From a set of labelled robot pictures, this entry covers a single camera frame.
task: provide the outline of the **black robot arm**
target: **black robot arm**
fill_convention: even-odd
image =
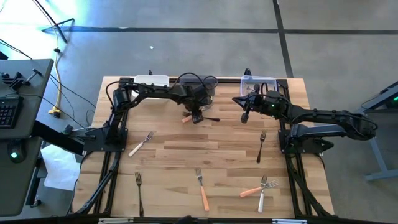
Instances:
[[[266,95],[262,95],[258,93],[259,86],[255,86],[254,89],[255,91],[247,96],[233,98],[233,101],[245,111],[241,118],[242,123],[247,122],[250,111],[255,111],[290,124],[298,124],[302,121],[337,124],[343,128],[338,136],[348,136],[355,140],[365,141],[376,135],[377,125],[362,114],[345,110],[308,110],[293,105],[279,92],[268,91]]]

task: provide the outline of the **white container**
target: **white container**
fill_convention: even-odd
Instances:
[[[275,78],[270,77],[259,77],[252,75],[244,75],[241,78],[241,96],[246,96],[247,94],[254,91],[254,85],[258,84],[261,87],[262,83],[266,83],[268,91],[277,91],[277,84]],[[263,86],[263,94],[266,94],[266,85]]]
[[[167,75],[137,75],[134,77],[135,83],[145,83],[146,85],[154,84],[155,86],[169,86],[169,77]],[[134,99],[138,93],[132,91],[131,96]],[[141,103],[149,101],[151,103],[164,103],[168,99],[146,98]]]

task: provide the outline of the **white handle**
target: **white handle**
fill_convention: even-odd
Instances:
[[[138,151],[138,149],[141,148],[141,146],[142,146],[143,144],[144,144],[144,143],[142,142],[142,143],[140,143],[135,149],[133,149],[133,150],[129,153],[129,157],[132,157],[132,155],[134,155],[134,153],[136,153],[136,152]]]
[[[262,190],[260,194],[259,213],[262,213],[263,204],[264,204],[264,190]]]

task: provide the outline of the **black desk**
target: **black desk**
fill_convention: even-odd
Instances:
[[[7,141],[0,141],[0,217],[21,213],[41,143],[40,137],[24,139],[26,159],[16,164],[7,154]]]
[[[22,86],[18,92],[22,94],[33,94],[43,96],[45,87],[50,77],[50,72],[54,61],[51,59],[43,60],[2,60],[0,61],[0,72],[10,74],[10,78],[14,77],[16,72],[21,73],[25,78],[33,74],[32,69],[35,68],[42,73],[36,75],[31,81],[30,86]],[[0,96],[10,94],[12,91],[8,85],[0,82]],[[21,139],[28,138],[33,129],[39,106],[42,99],[37,96],[23,96],[23,106],[19,114],[18,121],[14,129],[0,129],[0,139]]]

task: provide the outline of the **wooden table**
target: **wooden table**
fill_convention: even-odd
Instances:
[[[111,110],[105,86],[119,78],[104,77],[94,127],[101,127],[109,118]],[[291,102],[309,108],[304,80],[291,78],[288,84]],[[109,92],[117,86],[111,86]],[[151,103],[144,100],[131,109],[127,121],[127,149],[121,157],[111,215],[139,216],[134,177],[134,172],[139,171],[146,217],[293,218],[285,157],[280,153],[277,137],[279,122],[269,116],[250,113],[248,123],[242,124],[242,109],[231,100],[233,96],[239,96],[238,84],[219,84],[213,107],[203,112],[205,116],[221,118],[219,123],[204,120],[198,124],[183,124],[184,107],[173,101]],[[257,164],[263,129],[267,130],[267,136],[261,163]],[[128,157],[128,152],[144,140],[149,131],[155,131],[152,140],[133,157]],[[103,152],[94,152],[83,163],[73,201],[75,210],[81,208],[98,185],[103,157]],[[303,154],[303,164],[308,188],[325,210],[333,213],[321,161],[312,154]],[[203,208],[196,167],[202,169],[209,212]],[[264,212],[258,213],[259,193],[246,198],[240,198],[239,193],[258,187],[264,174],[269,180],[278,179],[279,185],[265,190]],[[298,190],[297,194],[304,211],[302,193]]]

